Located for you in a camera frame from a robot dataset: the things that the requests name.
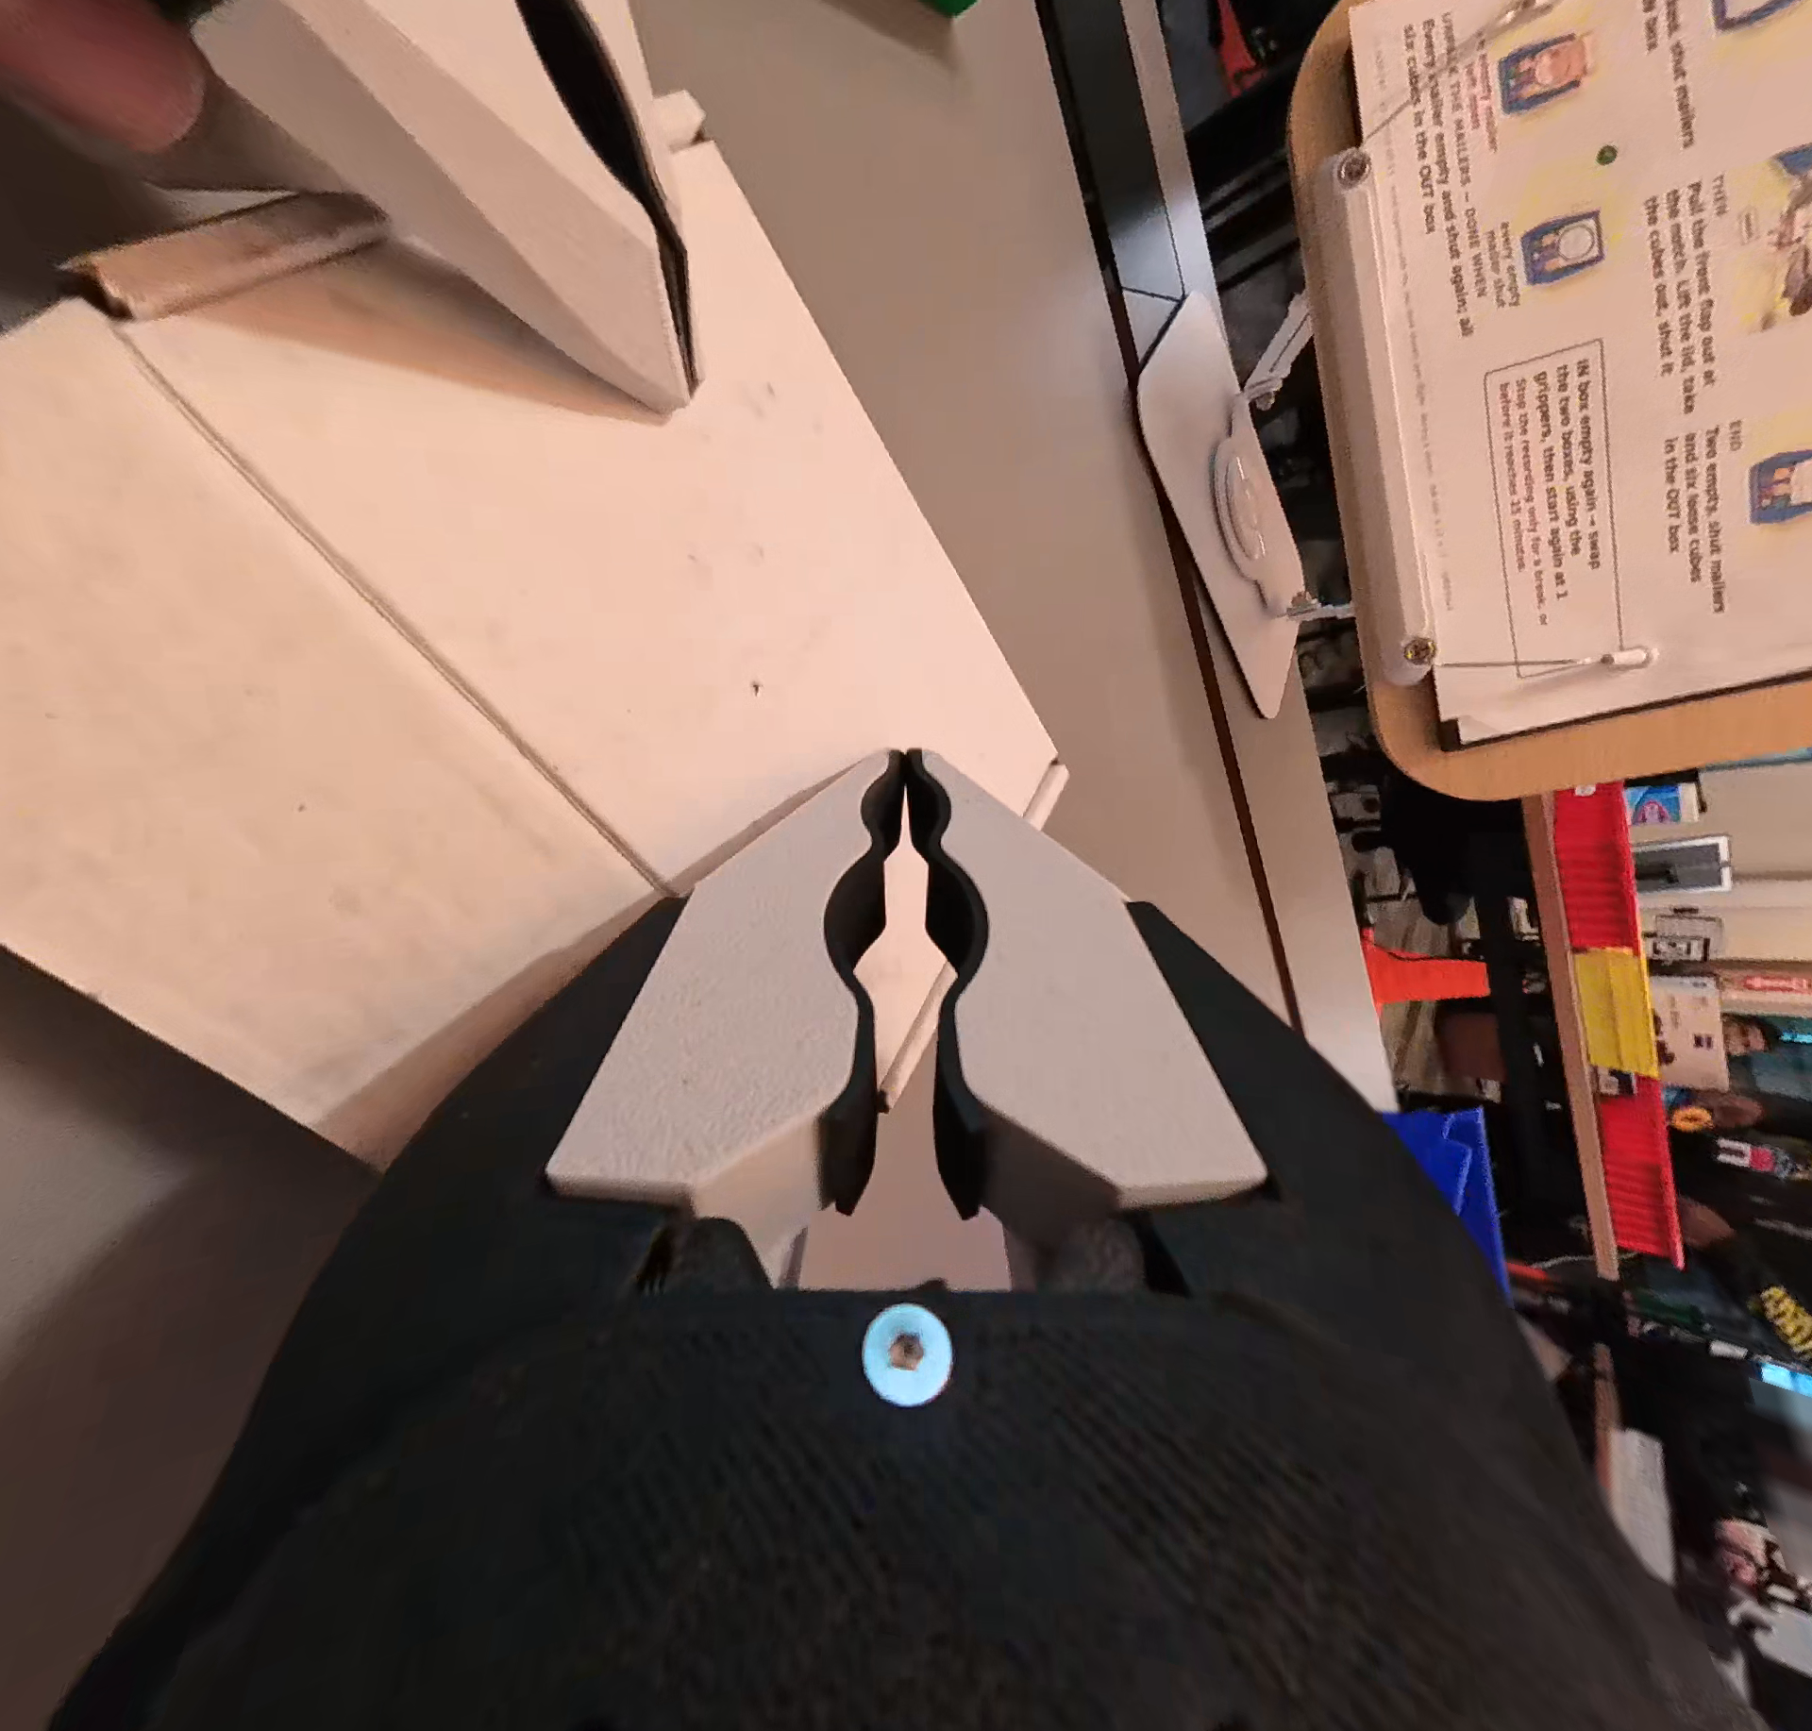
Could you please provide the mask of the wooden table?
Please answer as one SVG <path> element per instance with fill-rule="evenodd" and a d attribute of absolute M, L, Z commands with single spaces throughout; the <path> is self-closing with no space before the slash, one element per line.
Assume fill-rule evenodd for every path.
<path fill-rule="evenodd" d="M 1551 793 L 1524 796 L 1521 813 L 1528 848 L 1532 912 L 1555 1012 L 1556 1061 L 1572 1126 L 1572 1151 L 1578 1167 L 1589 1245 L 1597 1275 L 1615 1289 L 1621 1277 L 1621 1260 L 1604 1164 L 1597 1085 L 1593 1067 L 1588 1061 L 1568 918 L 1558 886 L 1555 796 Z"/>

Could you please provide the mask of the blue plastic bin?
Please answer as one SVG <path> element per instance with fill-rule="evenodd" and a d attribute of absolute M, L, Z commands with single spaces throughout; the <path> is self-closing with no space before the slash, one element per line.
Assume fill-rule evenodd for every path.
<path fill-rule="evenodd" d="M 1436 1185 L 1452 1215 L 1482 1254 L 1496 1289 L 1508 1301 L 1503 1218 L 1484 1110 L 1480 1107 L 1409 1109 L 1388 1110 L 1383 1120 Z"/>

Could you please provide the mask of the instruction sheet on stand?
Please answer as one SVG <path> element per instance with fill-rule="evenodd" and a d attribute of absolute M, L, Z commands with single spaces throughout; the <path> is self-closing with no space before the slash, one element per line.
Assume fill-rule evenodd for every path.
<path fill-rule="evenodd" d="M 1668 766 L 1706 766 L 1803 749 L 1810 678 L 1803 671 L 1722 691 L 1621 708 L 1608 716 L 1514 731 L 1459 747 L 1438 722 L 1427 682 L 1386 678 L 1384 403 L 1379 346 L 1363 339 L 1360 278 L 1336 159 L 1360 147 L 1348 11 L 1336 0 L 1304 44 L 1285 112 L 1285 165 L 1306 276 L 1306 320 L 1331 443 L 1350 595 L 1360 625 L 1367 703 L 1392 766 L 1459 798 L 1524 798 Z"/>

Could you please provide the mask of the printed instruction sheet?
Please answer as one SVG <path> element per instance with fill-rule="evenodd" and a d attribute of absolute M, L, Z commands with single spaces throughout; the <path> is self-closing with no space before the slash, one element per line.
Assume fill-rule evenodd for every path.
<path fill-rule="evenodd" d="M 1441 734 L 1805 674 L 1810 0 L 1360 0 L 1346 38 Z"/>

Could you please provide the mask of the white cardboard mailer box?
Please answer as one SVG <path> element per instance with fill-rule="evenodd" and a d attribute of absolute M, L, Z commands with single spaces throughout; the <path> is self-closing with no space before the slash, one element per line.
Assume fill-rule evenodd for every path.
<path fill-rule="evenodd" d="M 4 333 L 4 949 L 386 1162 L 850 765 L 1066 769 L 715 141 L 657 419 L 373 243 Z"/>

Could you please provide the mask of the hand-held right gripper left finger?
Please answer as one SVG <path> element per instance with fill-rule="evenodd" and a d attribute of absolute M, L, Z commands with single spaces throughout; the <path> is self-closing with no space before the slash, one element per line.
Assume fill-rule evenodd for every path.
<path fill-rule="evenodd" d="M 875 1157 L 875 1007 L 903 758 L 880 750 L 695 883 L 547 1164 L 553 1191 L 735 1223 L 784 1266 Z"/>

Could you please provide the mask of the red plastic bin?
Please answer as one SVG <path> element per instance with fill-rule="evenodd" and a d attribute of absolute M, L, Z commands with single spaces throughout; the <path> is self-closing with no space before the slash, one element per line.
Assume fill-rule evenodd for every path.
<path fill-rule="evenodd" d="M 1684 1233 L 1662 1083 L 1636 1073 L 1620 1091 L 1599 1091 L 1597 1142 L 1614 1243 L 1682 1267 Z"/>
<path fill-rule="evenodd" d="M 1551 794 L 1551 842 L 1572 951 L 1641 953 L 1628 798 L 1621 780 Z"/>

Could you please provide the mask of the yellow plastic bin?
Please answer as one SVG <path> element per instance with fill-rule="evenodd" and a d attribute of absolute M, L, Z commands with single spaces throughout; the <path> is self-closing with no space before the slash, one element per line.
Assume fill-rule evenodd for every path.
<path fill-rule="evenodd" d="M 1628 1077 L 1659 1077 L 1655 1017 L 1640 951 L 1575 949 L 1572 992 L 1588 1063 Z"/>

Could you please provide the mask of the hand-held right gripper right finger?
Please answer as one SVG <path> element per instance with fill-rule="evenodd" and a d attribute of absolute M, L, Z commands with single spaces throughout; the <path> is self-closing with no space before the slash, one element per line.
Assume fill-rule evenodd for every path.
<path fill-rule="evenodd" d="M 933 1152 L 1002 1229 L 1010 1290 L 1129 1215 L 1240 1200 L 1266 1164 L 1113 882 L 933 750 L 906 758 L 926 932 L 953 984 Z"/>

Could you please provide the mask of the person's left hand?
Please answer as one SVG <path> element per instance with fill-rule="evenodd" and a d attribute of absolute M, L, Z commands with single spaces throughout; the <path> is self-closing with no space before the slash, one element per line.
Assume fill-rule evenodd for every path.
<path fill-rule="evenodd" d="M 149 0 L 2 0 L 2 85 L 34 113 L 157 156 L 198 122 L 208 69 Z"/>

